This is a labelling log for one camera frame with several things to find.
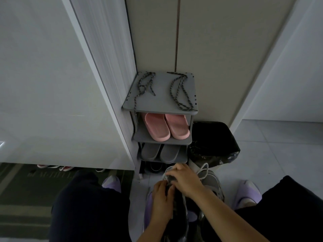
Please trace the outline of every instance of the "pink slide sandal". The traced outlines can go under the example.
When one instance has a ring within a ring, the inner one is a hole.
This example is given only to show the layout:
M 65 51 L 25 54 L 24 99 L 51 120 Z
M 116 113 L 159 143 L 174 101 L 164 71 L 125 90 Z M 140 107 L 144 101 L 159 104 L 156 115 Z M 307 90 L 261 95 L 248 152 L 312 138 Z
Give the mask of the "pink slide sandal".
M 178 140 L 188 138 L 190 130 L 186 117 L 182 114 L 165 114 L 167 125 L 172 133 L 172 136 Z
M 163 142 L 171 137 L 164 114 L 142 113 L 143 121 L 151 137 L 157 142 Z

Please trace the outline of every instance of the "white shoelace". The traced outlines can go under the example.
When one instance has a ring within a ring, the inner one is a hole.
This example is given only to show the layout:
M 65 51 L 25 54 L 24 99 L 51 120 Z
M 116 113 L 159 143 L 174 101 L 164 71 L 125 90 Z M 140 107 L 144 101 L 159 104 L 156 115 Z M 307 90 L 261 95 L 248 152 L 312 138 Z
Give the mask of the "white shoelace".
M 167 181 L 168 181 L 167 176 L 166 176 L 166 172 L 168 172 L 168 171 L 172 170 L 172 168 L 173 168 L 173 166 L 166 168 L 166 170 L 165 170 L 165 172 L 164 172 L 164 174 L 163 174 L 162 180 L 167 180 Z M 204 164 L 201 166 L 201 168 L 196 172 L 196 174 L 198 175 L 198 174 L 200 174 L 200 172 L 202 172 L 202 171 L 206 171 L 206 173 L 205 173 L 205 175 L 204 175 L 203 177 L 200 177 L 200 180 L 205 179 L 205 178 L 207 177 L 208 173 L 209 173 L 209 164 L 208 164 L 208 163 L 204 163 Z

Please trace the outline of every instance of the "white door frame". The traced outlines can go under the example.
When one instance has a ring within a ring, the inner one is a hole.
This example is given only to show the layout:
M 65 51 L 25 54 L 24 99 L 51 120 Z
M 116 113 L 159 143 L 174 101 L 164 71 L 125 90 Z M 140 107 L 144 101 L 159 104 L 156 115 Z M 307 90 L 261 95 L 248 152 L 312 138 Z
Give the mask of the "white door frame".
M 282 28 L 282 31 L 274 44 L 269 56 L 262 66 L 260 73 L 258 74 L 256 80 L 254 81 L 250 91 L 248 92 L 240 110 L 238 111 L 236 117 L 234 118 L 230 130 L 232 133 L 235 132 L 239 126 L 241 120 L 244 118 L 249 106 L 252 101 L 256 98 L 257 93 L 259 93 L 261 86 L 264 84 L 265 80 L 268 78 L 269 73 L 276 66 L 279 57 L 282 55 L 288 42 L 291 40 L 296 29 L 298 28 L 301 20 L 305 16 L 306 12 L 309 10 L 311 4 L 314 0 L 297 0 L 294 4 L 292 11 L 287 18 L 287 21 Z
M 137 73 L 124 0 L 62 0 L 113 123 L 137 174 L 138 143 L 121 109 Z

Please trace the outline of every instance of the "forearm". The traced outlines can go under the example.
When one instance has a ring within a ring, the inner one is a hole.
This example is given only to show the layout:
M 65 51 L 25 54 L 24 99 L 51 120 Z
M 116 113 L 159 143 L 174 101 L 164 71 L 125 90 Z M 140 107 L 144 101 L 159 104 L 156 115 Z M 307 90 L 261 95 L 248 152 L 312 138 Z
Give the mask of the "forearm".
M 203 211 L 221 241 L 266 241 L 268 240 L 224 204 L 211 190 L 201 189 L 193 197 Z
M 160 242 L 166 224 L 150 223 L 137 242 Z

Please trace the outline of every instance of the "shoelace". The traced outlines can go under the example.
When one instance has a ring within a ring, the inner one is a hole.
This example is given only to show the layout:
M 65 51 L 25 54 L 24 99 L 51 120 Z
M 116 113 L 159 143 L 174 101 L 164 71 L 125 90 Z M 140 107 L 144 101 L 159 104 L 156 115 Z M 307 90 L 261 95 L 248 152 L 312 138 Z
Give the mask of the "shoelace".
M 151 78 L 150 78 L 150 80 L 146 83 L 146 85 L 141 85 L 141 82 L 142 82 L 142 80 L 143 79 L 145 79 L 145 78 L 147 78 L 148 76 L 150 76 L 151 75 Z M 136 112 L 136 110 L 137 110 L 137 97 L 139 97 L 140 95 L 143 95 L 145 92 L 146 92 L 146 90 L 147 90 L 147 86 L 148 85 L 150 85 L 150 90 L 151 90 L 151 92 L 154 94 L 154 96 L 156 96 L 156 94 L 155 94 L 155 92 L 154 92 L 154 90 L 152 89 L 152 79 L 155 77 L 155 75 L 156 75 L 156 73 L 155 72 L 146 72 L 146 73 L 144 73 L 143 74 L 143 76 L 140 78 L 140 80 L 138 81 L 138 90 L 139 90 L 139 94 L 137 95 L 137 96 L 135 96 L 135 98 L 134 98 L 134 100 L 135 100 L 135 106 L 134 106 L 134 108 L 133 108 L 133 111 L 134 111 L 134 113 L 135 113 L 135 116 L 136 116 L 136 121 L 137 121 L 137 123 L 138 123 L 138 118 L 137 118 L 137 112 Z
M 167 180 L 167 176 L 166 176 L 166 172 L 172 170 L 173 166 L 171 167 L 167 167 L 164 174 L 163 174 L 163 177 L 162 177 L 162 180 Z M 201 168 L 196 172 L 197 175 L 199 175 L 202 171 L 206 171 L 205 175 L 203 177 L 200 177 L 199 179 L 200 180 L 203 180 L 207 177 L 208 173 L 209 173 L 209 164 L 208 163 L 204 163 Z
M 180 107 L 181 110 L 184 110 L 184 111 L 192 111 L 192 110 L 197 111 L 196 109 L 194 109 L 194 106 L 193 106 L 192 102 L 190 101 L 190 97 L 188 96 L 188 93 L 186 92 L 186 90 L 184 88 L 184 81 L 186 81 L 188 79 L 187 75 L 177 73 L 177 72 L 168 72 L 168 73 L 169 74 L 176 74 L 176 75 L 180 76 L 180 77 L 175 78 L 172 81 L 171 87 L 169 89 L 173 100 L 177 103 L 177 105 Z M 172 92 L 172 88 L 173 88 L 174 82 L 179 80 L 179 79 L 180 79 L 180 83 L 179 83 L 178 88 L 177 88 L 176 97 L 174 97 L 173 92 Z M 187 97 L 188 103 L 190 104 L 191 107 L 188 107 L 185 104 L 182 104 L 177 100 L 181 86 L 182 86 L 183 92 L 185 93 L 185 95 Z

